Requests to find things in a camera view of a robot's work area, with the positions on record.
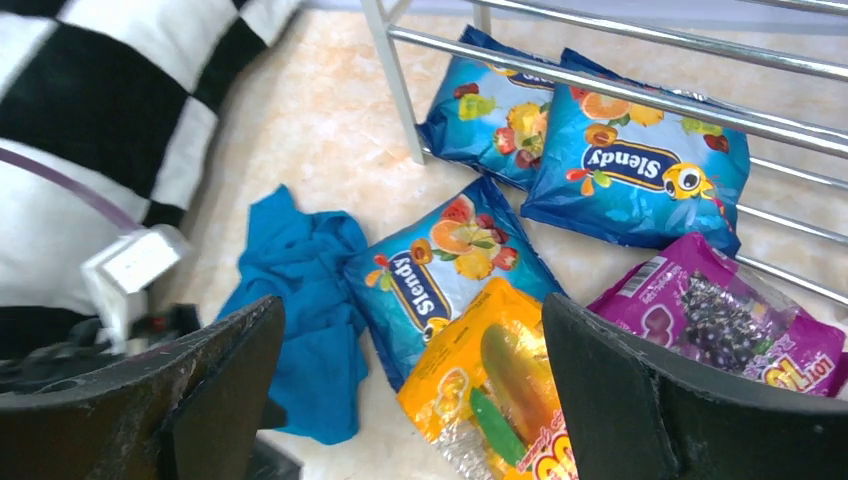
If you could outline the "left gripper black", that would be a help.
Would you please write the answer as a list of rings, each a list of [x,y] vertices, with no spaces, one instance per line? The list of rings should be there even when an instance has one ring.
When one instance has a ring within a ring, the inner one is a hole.
[[[152,348],[188,335],[202,327],[196,307],[174,304],[148,313],[129,324],[129,338],[144,340]],[[126,355],[112,351],[109,339],[98,338],[104,329],[99,318],[83,320],[65,339],[16,354],[1,361],[1,392],[31,394],[79,375],[109,366]]]

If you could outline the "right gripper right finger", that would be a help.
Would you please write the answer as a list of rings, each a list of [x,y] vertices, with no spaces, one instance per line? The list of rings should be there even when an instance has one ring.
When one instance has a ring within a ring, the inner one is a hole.
[[[843,479],[847,405],[737,377],[561,294],[542,309],[583,479]]]

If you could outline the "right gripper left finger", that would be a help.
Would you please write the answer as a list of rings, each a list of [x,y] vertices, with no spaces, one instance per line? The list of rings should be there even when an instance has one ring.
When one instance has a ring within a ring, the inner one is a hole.
[[[282,427],[268,390],[281,299],[31,394],[1,392],[5,479],[283,479],[258,437]]]

